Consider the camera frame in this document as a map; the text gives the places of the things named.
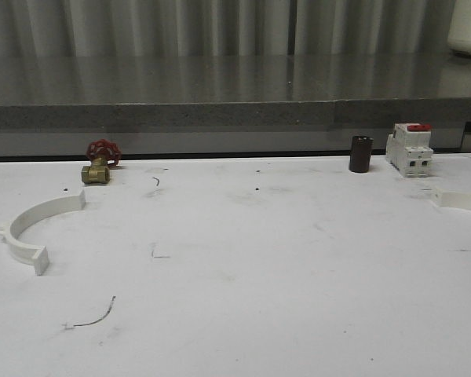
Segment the white half pipe clamp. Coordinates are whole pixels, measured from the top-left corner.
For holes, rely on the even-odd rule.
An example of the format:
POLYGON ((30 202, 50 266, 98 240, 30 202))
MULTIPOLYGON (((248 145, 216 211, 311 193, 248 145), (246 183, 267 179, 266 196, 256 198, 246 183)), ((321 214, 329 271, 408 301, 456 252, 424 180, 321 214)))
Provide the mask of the white half pipe clamp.
POLYGON ((17 215, 13 220, 0 224, 0 236, 8 245, 10 255, 20 263, 31 265, 36 276, 41 276, 49 266, 49 256, 45 245, 25 243, 20 235, 39 222, 46 214, 46 202, 37 204, 17 215))
POLYGON ((471 211, 471 193, 468 192, 453 192, 441 188, 434 188, 431 193, 431 200, 438 207, 471 211))

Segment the dark brown cylindrical capacitor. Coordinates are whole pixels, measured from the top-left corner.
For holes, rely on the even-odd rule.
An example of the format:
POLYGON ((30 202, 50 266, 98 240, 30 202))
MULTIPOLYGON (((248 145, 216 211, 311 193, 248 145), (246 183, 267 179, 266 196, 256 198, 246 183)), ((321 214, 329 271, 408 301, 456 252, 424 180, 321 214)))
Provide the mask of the dark brown cylindrical capacitor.
POLYGON ((349 170, 354 173, 369 171, 373 138, 356 135, 352 137, 349 170))

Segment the brass valve red handwheel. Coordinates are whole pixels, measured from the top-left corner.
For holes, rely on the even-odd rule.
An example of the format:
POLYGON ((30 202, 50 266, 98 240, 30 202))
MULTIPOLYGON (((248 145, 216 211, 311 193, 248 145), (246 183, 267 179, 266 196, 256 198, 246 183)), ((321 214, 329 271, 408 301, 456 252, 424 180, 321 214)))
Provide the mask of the brass valve red handwheel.
POLYGON ((81 170, 82 182, 89 184, 107 184, 110 181, 110 169, 119 165, 122 157, 118 145, 106 139, 91 142, 86 150, 89 166, 81 170))

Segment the grey stone counter slab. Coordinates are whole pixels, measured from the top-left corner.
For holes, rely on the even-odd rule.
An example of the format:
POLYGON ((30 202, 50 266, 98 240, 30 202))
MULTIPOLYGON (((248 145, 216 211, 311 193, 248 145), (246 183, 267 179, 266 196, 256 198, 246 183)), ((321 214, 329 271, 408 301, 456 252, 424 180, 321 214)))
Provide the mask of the grey stone counter slab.
POLYGON ((0 58, 0 132, 306 130, 471 122, 446 53, 0 58))

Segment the white container in background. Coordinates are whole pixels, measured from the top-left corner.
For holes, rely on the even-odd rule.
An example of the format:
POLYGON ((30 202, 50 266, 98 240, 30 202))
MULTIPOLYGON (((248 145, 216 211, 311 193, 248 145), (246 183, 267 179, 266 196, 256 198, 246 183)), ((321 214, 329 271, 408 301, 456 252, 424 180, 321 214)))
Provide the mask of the white container in background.
POLYGON ((447 45, 454 53, 471 56, 471 0, 455 2, 447 45))

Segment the white circuit breaker red switch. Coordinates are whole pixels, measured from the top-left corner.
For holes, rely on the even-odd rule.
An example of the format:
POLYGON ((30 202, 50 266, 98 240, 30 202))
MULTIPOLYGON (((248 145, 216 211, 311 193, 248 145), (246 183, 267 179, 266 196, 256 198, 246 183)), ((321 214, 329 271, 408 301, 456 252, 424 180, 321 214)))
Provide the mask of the white circuit breaker red switch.
POLYGON ((423 178, 430 173, 433 150, 429 147, 432 127, 428 123, 395 123, 388 135, 385 159, 403 177, 423 178))

